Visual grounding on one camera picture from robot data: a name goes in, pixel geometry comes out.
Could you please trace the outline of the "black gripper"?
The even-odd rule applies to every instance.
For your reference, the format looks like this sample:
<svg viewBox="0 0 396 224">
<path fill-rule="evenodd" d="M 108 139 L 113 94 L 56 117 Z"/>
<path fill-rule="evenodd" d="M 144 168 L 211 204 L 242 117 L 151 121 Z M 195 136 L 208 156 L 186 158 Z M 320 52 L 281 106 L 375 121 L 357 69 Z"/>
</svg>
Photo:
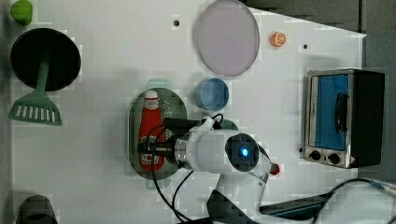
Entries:
<svg viewBox="0 0 396 224">
<path fill-rule="evenodd" d="M 139 153 L 152 154 L 165 157 L 172 157 L 175 152 L 175 144 L 173 142 L 142 142 L 137 145 Z"/>
</svg>

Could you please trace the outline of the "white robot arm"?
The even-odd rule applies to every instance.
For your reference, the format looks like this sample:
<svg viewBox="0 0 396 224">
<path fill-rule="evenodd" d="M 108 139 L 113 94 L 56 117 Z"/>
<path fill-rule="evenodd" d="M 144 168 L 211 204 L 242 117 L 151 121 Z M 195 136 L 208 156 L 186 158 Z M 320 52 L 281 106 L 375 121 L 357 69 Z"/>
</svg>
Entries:
<svg viewBox="0 0 396 224">
<path fill-rule="evenodd" d="M 223 129 L 210 117 L 166 118 L 150 131 L 159 134 L 161 129 L 172 136 L 164 142 L 146 140 L 137 151 L 164 156 L 177 169 L 218 174 L 206 203 L 213 223 L 263 223 L 260 207 L 271 161 L 250 135 Z"/>
</svg>

